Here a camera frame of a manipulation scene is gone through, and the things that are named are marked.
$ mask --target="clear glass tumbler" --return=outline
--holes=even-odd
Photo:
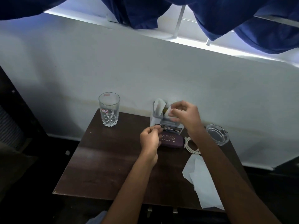
[[[103,124],[112,127],[117,124],[120,97],[116,93],[103,93],[99,96]]]

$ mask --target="tabletop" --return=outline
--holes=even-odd
[[[117,125],[106,127],[97,110],[53,193],[114,200],[138,158],[139,135],[149,123],[149,117],[119,113]],[[187,131],[184,129],[181,135],[187,136]],[[251,186],[232,144],[229,142],[221,149]],[[202,209],[193,185],[182,174],[190,155],[185,148],[158,148],[158,162],[143,203]]]

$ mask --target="hand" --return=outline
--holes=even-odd
[[[168,115],[171,117],[177,117],[171,118],[171,120],[174,122],[181,122],[188,130],[188,134],[191,139],[193,136],[196,136],[196,134],[204,130],[197,106],[186,101],[178,101],[173,103],[171,108],[172,109]]]
[[[161,139],[163,128],[160,125],[155,125],[146,128],[140,134],[141,153],[140,156],[144,156],[151,161],[154,166],[158,160],[157,149],[161,145],[159,139]]]

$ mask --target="forearm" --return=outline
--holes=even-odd
[[[137,223],[151,170],[151,161],[141,155],[133,165],[102,224]]]
[[[280,223],[205,130],[193,138],[232,224]]]

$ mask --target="glass ashtray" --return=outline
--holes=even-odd
[[[218,125],[209,124],[206,127],[206,131],[213,138],[215,143],[219,146],[222,146],[229,141],[228,132]]]

